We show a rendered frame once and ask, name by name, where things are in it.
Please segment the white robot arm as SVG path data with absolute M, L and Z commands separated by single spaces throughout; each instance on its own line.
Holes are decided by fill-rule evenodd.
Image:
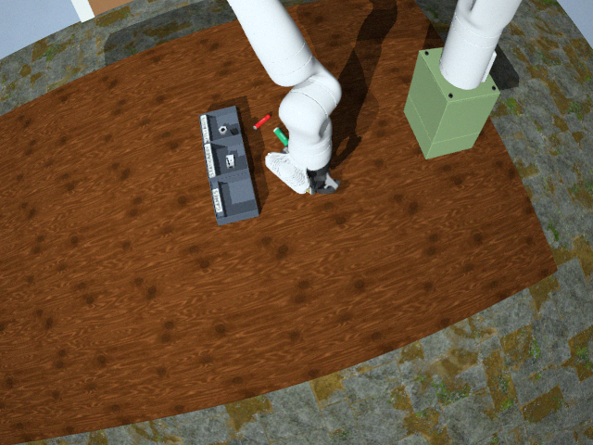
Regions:
M 293 86 L 279 107 L 279 117 L 289 131 L 288 153 L 271 152 L 265 163 L 304 194 L 309 190 L 307 171 L 324 167 L 331 158 L 329 115 L 340 102 L 341 85 L 312 55 L 280 0 L 227 1 L 271 79 L 281 86 Z M 499 37 L 521 2 L 458 0 L 439 61 L 449 83 L 469 90 L 486 81 Z

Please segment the green aa battery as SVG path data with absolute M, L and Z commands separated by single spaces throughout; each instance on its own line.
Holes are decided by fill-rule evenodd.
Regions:
M 282 132 L 282 130 L 278 127 L 276 129 L 274 129 L 275 134 L 279 137 L 279 139 L 283 142 L 283 144 L 285 146 L 288 145 L 288 138 L 285 136 L 285 134 Z

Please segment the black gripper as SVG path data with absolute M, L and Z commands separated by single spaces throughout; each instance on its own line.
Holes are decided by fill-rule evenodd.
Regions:
M 288 153 L 288 145 L 280 153 Z M 315 195 L 317 192 L 320 194 L 332 194 L 341 185 L 338 180 L 330 177 L 330 163 L 331 159 L 324 167 L 315 171 L 307 171 L 310 181 L 309 193 L 311 195 Z

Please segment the red battery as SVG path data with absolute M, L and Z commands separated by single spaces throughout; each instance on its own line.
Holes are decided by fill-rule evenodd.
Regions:
M 267 114 L 263 119 L 261 119 L 258 123 L 256 123 L 253 128 L 257 130 L 264 122 L 266 122 L 271 116 Z

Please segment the grey rack of labelled bins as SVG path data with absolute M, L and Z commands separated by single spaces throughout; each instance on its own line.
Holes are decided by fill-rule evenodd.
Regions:
M 259 216 L 236 115 L 235 106 L 198 115 L 209 186 L 218 225 Z M 226 134 L 219 132 L 220 127 L 223 126 L 227 129 Z M 230 131 L 232 128 L 236 129 L 238 134 L 233 135 Z M 227 155 L 233 155 L 234 168 L 227 168 Z

